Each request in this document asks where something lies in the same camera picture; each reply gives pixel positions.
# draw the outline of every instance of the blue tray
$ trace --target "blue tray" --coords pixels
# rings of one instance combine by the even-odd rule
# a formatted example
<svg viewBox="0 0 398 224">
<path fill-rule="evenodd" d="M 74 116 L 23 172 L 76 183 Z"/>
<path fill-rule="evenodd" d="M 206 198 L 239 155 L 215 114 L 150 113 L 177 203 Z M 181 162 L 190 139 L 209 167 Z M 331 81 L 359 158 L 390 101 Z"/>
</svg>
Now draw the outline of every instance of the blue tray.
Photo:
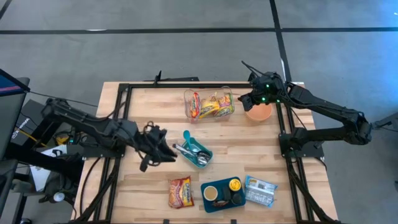
<svg viewBox="0 0 398 224">
<path fill-rule="evenodd" d="M 184 149 L 190 151 L 190 149 L 188 147 L 188 143 L 186 141 L 184 142 L 184 144 L 182 144 L 182 147 Z M 187 158 L 189 161 L 191 161 L 195 166 L 197 166 L 199 168 L 205 168 L 210 163 L 211 159 L 213 158 L 213 152 L 208 150 L 205 146 L 202 146 L 199 142 L 196 141 L 195 138 L 192 138 L 192 137 L 191 137 L 191 147 L 192 147 L 193 152 L 206 151 L 210 154 L 210 160 L 208 161 L 208 163 L 206 165 L 198 164 L 196 157 L 193 157 L 193 156 L 189 155 L 188 153 L 181 152 L 181 154 L 185 158 Z"/>
<path fill-rule="evenodd" d="M 218 191 L 217 200 L 222 200 L 222 198 L 224 197 L 223 187 L 227 186 L 229 188 L 229 182 L 232 179 L 238 179 L 239 181 L 241 181 L 241 179 L 239 177 L 231 177 L 231 178 L 227 178 L 227 179 L 223 179 L 223 180 L 217 180 L 217 181 L 213 181 L 213 182 L 209 182 L 209 183 L 204 183 L 200 186 L 201 196 L 203 198 L 203 204 L 205 206 L 205 211 L 207 213 L 217 212 L 217 211 L 228 209 L 228 208 L 240 207 L 246 203 L 246 198 L 244 196 L 242 182 L 241 182 L 242 187 L 236 192 L 238 194 L 241 194 L 241 196 L 242 196 L 242 203 L 240 203 L 238 205 L 235 205 L 232 202 L 228 202 L 228 204 L 224 205 L 223 207 L 214 207 L 211 205 L 213 202 L 209 202 L 205 199 L 205 196 L 203 195 L 203 191 L 205 190 L 205 188 L 208 186 L 214 186 Z"/>
</svg>

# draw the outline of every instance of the wooden tabletop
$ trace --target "wooden tabletop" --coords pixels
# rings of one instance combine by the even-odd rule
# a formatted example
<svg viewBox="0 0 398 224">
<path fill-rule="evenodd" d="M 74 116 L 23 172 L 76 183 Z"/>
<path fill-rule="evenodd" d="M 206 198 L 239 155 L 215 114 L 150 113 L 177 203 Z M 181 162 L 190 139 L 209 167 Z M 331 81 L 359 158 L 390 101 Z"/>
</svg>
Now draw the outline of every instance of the wooden tabletop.
<svg viewBox="0 0 398 224">
<path fill-rule="evenodd" d="M 97 116 L 106 116 L 114 109 L 119 82 L 106 82 L 103 86 Z M 190 124 L 184 112 L 183 88 L 140 88 L 132 92 L 129 119 L 136 121 L 140 129 L 148 121 L 167 130 L 167 144 L 182 144 L 182 133 L 189 130 L 195 139 L 212 150 L 213 160 L 205 169 L 197 169 L 182 156 L 174 163 L 149 167 L 145 173 L 139 170 L 140 158 L 128 147 L 121 160 L 118 187 L 114 201 L 112 223 L 295 223 L 292 196 L 285 159 L 280 155 L 277 135 L 280 133 L 275 105 L 272 115 L 263 123 L 253 123 L 244 114 L 238 96 L 250 89 L 232 89 L 236 110 L 229 121 Z M 286 130 L 289 132 L 286 110 L 282 107 Z M 295 110 L 308 129 L 314 129 L 311 111 Z M 85 162 L 81 180 L 95 159 Z M 86 208 L 98 192 L 101 159 L 90 174 L 85 187 L 83 206 Z M 319 206 L 330 217 L 337 219 L 335 205 L 324 166 L 313 158 L 303 159 L 308 188 Z M 168 179 L 192 178 L 194 207 L 170 208 Z M 200 186 L 202 183 L 238 176 L 241 180 L 251 175 L 278 185 L 272 208 L 247 201 L 245 206 L 206 213 L 203 207 Z M 81 194 L 80 182 L 78 195 Z M 305 206 L 299 193 L 303 219 Z M 108 195 L 104 197 L 101 218 L 105 216 Z M 79 211 L 80 196 L 75 208 Z"/>
</svg>

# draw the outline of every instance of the computer screen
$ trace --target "computer screen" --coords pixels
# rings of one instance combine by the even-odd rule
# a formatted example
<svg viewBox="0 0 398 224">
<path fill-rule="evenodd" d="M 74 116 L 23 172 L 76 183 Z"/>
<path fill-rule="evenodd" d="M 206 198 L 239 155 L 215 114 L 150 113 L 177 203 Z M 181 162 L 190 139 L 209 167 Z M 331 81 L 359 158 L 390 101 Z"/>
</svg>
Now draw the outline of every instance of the computer screen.
<svg viewBox="0 0 398 224">
<path fill-rule="evenodd" d="M 0 69 L 0 96 L 20 94 L 30 88 Z"/>
</svg>

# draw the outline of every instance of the concrete floor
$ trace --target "concrete floor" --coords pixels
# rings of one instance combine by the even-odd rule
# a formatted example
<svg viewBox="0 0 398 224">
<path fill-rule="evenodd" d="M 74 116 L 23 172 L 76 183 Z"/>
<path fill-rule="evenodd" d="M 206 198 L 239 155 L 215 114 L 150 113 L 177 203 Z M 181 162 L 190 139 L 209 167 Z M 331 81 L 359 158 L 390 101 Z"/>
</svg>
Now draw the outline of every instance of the concrete floor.
<svg viewBox="0 0 398 224">
<path fill-rule="evenodd" d="M 6 0 L 0 0 L 0 7 Z M 282 27 L 397 27 L 396 0 L 276 0 Z M 269 1 L 244 0 L 13 0 L 0 30 L 273 27 Z M 371 122 L 398 111 L 398 33 L 284 33 L 293 81 L 314 95 L 363 111 Z M 244 81 L 241 60 L 282 73 L 275 34 L 0 35 L 0 68 L 30 77 L 33 91 L 97 104 L 102 83 L 198 76 Z M 30 95 L 44 103 L 45 98 Z M 87 112 L 95 109 L 75 105 Z M 314 113 L 317 128 L 338 123 Z M 398 220 L 397 133 L 374 131 L 366 146 L 324 144 L 340 220 Z M 12 204 L 0 223 L 10 223 Z M 35 223 L 66 222 L 66 203 L 37 204 L 24 216 Z"/>
</svg>

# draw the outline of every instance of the snack package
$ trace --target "snack package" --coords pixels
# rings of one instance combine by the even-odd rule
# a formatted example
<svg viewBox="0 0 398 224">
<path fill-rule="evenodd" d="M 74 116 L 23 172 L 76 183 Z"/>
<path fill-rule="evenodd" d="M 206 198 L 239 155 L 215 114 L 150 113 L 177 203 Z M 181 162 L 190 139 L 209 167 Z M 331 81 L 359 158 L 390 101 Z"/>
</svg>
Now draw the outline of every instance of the snack package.
<svg viewBox="0 0 398 224">
<path fill-rule="evenodd" d="M 249 175 L 246 176 L 245 198 L 252 202 L 257 202 L 269 208 L 274 204 L 274 192 L 278 185 L 256 179 Z"/>
<path fill-rule="evenodd" d="M 190 114 L 192 118 L 196 118 L 200 114 L 200 98 L 197 92 L 193 93 L 191 99 Z"/>
<path fill-rule="evenodd" d="M 217 100 L 220 108 L 214 113 L 214 116 L 219 117 L 234 113 L 232 94 L 228 93 Z"/>
<path fill-rule="evenodd" d="M 218 111 L 220 106 L 218 104 L 216 94 L 217 94 L 217 92 L 201 101 L 201 109 L 200 109 L 199 118 L 205 118 L 209 114 L 213 114 L 215 111 Z"/>
<path fill-rule="evenodd" d="M 193 206 L 191 194 L 191 177 L 169 180 L 169 206 L 183 208 Z"/>
</svg>

